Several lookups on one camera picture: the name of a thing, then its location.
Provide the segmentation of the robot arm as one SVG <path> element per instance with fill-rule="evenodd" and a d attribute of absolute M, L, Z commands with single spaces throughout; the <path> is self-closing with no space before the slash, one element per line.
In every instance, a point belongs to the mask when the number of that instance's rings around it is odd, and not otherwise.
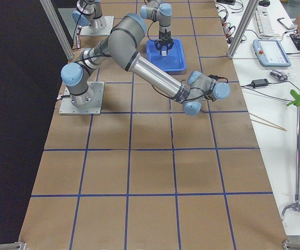
<path fill-rule="evenodd" d="M 120 68 L 135 73 L 157 88 L 161 95 L 182 104 L 183 111 L 190 116 L 199 113 L 203 100 L 222 100 L 230 95 L 231 89 L 226 82 L 193 71 L 184 84 L 142 57 L 137 47 L 145 32 L 146 23 L 139 15 L 126 14 L 107 38 L 94 48 L 85 49 L 76 61 L 63 66 L 60 75 L 75 106 L 92 101 L 94 92 L 89 89 L 87 80 L 108 57 Z"/>
<path fill-rule="evenodd" d="M 154 41 L 154 45 L 162 56 L 166 56 L 174 45 L 171 38 L 171 5 L 164 1 L 146 1 L 141 6 L 140 15 L 143 19 L 159 23 L 158 39 Z M 88 35 L 108 35 L 113 28 L 109 22 L 114 17 L 103 16 L 100 1 L 77 1 L 72 17 L 77 34 L 81 33 L 83 27 L 88 27 Z"/>

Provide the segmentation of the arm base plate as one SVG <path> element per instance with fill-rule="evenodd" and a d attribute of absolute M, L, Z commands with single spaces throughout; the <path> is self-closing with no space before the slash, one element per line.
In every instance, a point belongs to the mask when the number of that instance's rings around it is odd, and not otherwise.
<path fill-rule="evenodd" d="M 88 81 L 88 90 L 80 96 L 71 95 L 65 87 L 59 108 L 60 115 L 100 115 L 102 110 L 105 82 Z"/>
<path fill-rule="evenodd" d="M 101 16 L 91 20 L 81 29 L 81 36 L 109 36 L 114 24 L 114 16 Z"/>

